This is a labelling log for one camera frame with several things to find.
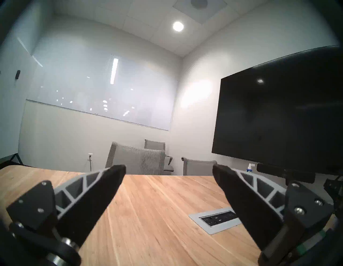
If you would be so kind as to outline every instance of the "wood grain tabletop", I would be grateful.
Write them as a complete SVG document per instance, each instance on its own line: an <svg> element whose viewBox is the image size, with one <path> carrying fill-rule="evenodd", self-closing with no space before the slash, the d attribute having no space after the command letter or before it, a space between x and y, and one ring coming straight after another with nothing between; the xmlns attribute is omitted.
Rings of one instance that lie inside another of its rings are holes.
<svg viewBox="0 0 343 266"><path fill-rule="evenodd" d="M54 187L81 173L8 166L0 170L0 214L43 180ZM243 225L207 234L188 215L228 207L212 176L126 175L81 247L82 265L257 265Z"/></svg>

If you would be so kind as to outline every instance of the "white wall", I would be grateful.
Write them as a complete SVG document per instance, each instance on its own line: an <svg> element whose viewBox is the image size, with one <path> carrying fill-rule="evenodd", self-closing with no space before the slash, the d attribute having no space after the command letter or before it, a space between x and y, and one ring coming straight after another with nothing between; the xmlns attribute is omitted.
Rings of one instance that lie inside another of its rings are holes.
<svg viewBox="0 0 343 266"><path fill-rule="evenodd" d="M184 58L170 128L174 174L182 174L181 157L216 160L241 170L248 166L248 161L211 153L221 78L285 55L336 44L326 21L307 1L276 0L229 24L191 52ZM284 179L268 177L285 185Z"/></svg>
<svg viewBox="0 0 343 266"><path fill-rule="evenodd" d="M31 55L49 26L52 15L52 0L34 0L14 25L16 36L20 38Z"/></svg>
<svg viewBox="0 0 343 266"><path fill-rule="evenodd" d="M112 141L144 147L144 140L167 142L169 132L107 117L26 101L19 140L24 164L54 170L103 169Z"/></svg>
<svg viewBox="0 0 343 266"><path fill-rule="evenodd" d="M37 45L34 55L43 66L42 55L46 53L42 50L49 50L47 42L55 37L66 40L65 45L77 42L81 48L116 53L179 78L181 58L177 55L110 26L66 16L56 17ZM51 52L58 53L58 49L54 47ZM166 142L168 152L168 131L26 101L19 155L30 166L87 172L90 170L88 153L93 153L92 170L101 169L105 167L112 141L144 147L144 139Z"/></svg>
<svg viewBox="0 0 343 266"><path fill-rule="evenodd" d="M51 1L31 2L0 47L0 158L18 152L25 99L37 66L31 54L51 16Z"/></svg>

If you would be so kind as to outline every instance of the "wall-mounted tv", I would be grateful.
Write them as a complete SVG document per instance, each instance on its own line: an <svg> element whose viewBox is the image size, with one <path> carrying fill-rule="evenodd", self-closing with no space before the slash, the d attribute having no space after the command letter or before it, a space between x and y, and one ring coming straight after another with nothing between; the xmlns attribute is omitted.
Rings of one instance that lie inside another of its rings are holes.
<svg viewBox="0 0 343 266"><path fill-rule="evenodd" d="M212 152L299 171L342 172L342 49L311 49L223 78Z"/></svg>

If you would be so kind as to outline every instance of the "mesh chair back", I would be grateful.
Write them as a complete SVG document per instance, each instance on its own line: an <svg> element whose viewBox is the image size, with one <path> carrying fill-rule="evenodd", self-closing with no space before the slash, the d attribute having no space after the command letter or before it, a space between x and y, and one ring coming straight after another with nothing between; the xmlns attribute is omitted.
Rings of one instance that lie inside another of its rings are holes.
<svg viewBox="0 0 343 266"><path fill-rule="evenodd" d="M166 150L166 143L146 139L145 144L144 144L144 148L150 149L150 150Z"/></svg>
<svg viewBox="0 0 343 266"><path fill-rule="evenodd" d="M106 167L125 164L132 175L163 175L165 151L135 148L112 142Z"/></svg>
<svg viewBox="0 0 343 266"><path fill-rule="evenodd" d="M213 165L217 164L217 161L196 161L182 157L184 161L184 175L209 175L213 176Z"/></svg>

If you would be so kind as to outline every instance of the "recessed light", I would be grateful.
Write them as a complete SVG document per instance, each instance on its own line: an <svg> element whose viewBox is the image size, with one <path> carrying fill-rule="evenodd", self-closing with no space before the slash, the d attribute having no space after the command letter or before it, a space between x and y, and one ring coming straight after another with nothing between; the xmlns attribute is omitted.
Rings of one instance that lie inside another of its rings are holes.
<svg viewBox="0 0 343 266"><path fill-rule="evenodd" d="M180 21L176 21L173 24L173 29L177 32L180 32L184 29L184 25Z"/></svg>

